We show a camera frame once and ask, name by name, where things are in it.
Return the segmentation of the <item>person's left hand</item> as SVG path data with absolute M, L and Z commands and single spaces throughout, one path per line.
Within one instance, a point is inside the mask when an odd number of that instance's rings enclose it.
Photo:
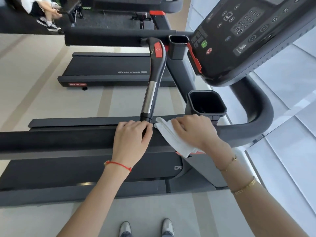
M 145 154 L 148 146 L 142 146 L 142 133 L 147 121 L 120 122 L 116 128 L 113 155 L 110 163 L 117 164 L 131 171 Z

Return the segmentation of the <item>person's right hand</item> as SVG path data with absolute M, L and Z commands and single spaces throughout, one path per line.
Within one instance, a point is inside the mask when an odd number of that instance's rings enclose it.
M 220 139 L 208 117 L 193 114 L 177 117 L 176 119 L 184 119 L 184 124 L 182 125 L 187 131 L 187 137 L 182 140 L 186 143 L 202 150 L 214 162 L 231 163 L 236 160 L 232 148 Z

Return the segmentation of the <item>white cleaning cloth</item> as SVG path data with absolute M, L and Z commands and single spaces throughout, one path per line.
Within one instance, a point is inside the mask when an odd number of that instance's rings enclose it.
M 173 128 L 171 120 L 166 121 L 161 117 L 157 117 L 154 127 L 159 130 L 168 144 L 182 157 L 187 158 L 189 155 L 204 154 L 202 150 L 188 145 L 179 137 Z

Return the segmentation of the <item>black treadmill with console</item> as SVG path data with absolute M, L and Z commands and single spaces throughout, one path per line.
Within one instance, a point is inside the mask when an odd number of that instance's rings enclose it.
M 231 147 L 250 143 L 273 122 L 273 107 L 249 74 L 230 86 L 215 87 L 196 75 L 188 58 L 172 60 L 169 35 L 175 30 L 123 31 L 74 28 L 65 32 L 65 44 L 141 47 L 142 39 L 157 38 L 165 46 L 167 63 L 177 88 L 187 102 L 192 90 L 213 90 L 227 113 L 215 125 L 220 139 Z M 0 132 L 0 159 L 11 160 L 0 179 L 0 206 L 77 202 L 86 198 L 101 176 L 101 162 L 110 160 L 119 122 L 140 117 L 33 119 L 30 131 Z

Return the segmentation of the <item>person's right forearm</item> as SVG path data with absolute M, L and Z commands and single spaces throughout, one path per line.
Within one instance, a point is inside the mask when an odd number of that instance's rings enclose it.
M 231 163 L 214 163 L 255 237 L 309 237 L 237 158 Z

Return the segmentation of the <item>person's left forearm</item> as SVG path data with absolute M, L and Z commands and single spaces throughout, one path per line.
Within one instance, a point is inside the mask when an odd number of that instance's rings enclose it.
M 107 161 L 95 187 L 56 237 L 98 237 L 113 200 L 130 172 Z

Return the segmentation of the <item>black square cup holder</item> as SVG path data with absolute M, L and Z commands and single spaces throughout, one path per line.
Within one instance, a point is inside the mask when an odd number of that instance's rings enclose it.
M 197 114 L 208 117 L 217 124 L 227 113 L 227 107 L 220 95 L 213 90 L 192 90 L 187 94 L 185 115 Z
M 172 60 L 183 60 L 189 38 L 185 35 L 169 35 L 168 55 Z

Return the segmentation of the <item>black silver treadmill grip bar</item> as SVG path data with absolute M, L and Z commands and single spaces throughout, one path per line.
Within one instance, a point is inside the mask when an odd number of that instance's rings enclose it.
M 149 47 L 150 74 L 140 113 L 140 121 L 151 123 L 161 79 L 167 63 L 167 55 L 164 44 L 157 38 L 142 39 L 141 45 L 148 45 Z

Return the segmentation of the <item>black treadmill with red badge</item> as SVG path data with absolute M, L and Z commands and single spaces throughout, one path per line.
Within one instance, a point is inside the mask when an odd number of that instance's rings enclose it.
M 166 13 L 180 12 L 183 0 L 92 0 L 96 11 L 134 15 L 146 12 L 152 22 L 145 22 L 147 31 L 171 30 Z M 140 31 L 133 27 L 129 31 Z M 148 53 L 74 52 L 61 76 L 57 78 L 62 87 L 146 86 L 149 78 L 150 56 Z

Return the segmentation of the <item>person's right grey shoe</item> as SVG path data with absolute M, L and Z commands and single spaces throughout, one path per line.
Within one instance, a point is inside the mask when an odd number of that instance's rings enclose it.
M 162 223 L 161 237 L 174 237 L 174 227 L 172 221 L 165 218 Z

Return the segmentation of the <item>person's grey shoe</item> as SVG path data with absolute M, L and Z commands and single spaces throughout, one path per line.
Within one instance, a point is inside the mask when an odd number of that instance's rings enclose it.
M 126 221 L 121 224 L 118 237 L 133 237 L 129 222 Z
M 174 237 L 174 227 L 172 221 L 165 218 L 162 223 L 161 237 Z

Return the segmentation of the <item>person's left grey shoe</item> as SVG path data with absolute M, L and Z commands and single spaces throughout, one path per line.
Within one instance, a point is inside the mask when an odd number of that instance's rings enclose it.
M 121 224 L 118 237 L 133 237 L 129 222 L 126 221 Z

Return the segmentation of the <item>black treadmill console panel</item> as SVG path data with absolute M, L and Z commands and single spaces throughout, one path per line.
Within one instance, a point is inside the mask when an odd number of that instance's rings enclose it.
M 238 82 L 316 26 L 316 0 L 220 0 L 187 43 L 210 86 Z

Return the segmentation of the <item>black gym machine base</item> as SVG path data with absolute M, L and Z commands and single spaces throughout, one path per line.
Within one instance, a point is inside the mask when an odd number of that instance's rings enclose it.
M 141 30 L 145 29 L 145 22 L 152 22 L 151 15 L 146 12 L 134 12 L 134 15 L 131 16 L 130 20 L 138 20 L 139 27 Z

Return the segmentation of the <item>black weight bench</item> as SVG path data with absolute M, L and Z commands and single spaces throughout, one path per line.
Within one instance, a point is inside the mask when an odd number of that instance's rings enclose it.
M 61 14 L 67 15 L 70 21 L 70 26 L 76 26 L 77 15 L 83 19 L 81 0 L 59 0 L 61 3 Z

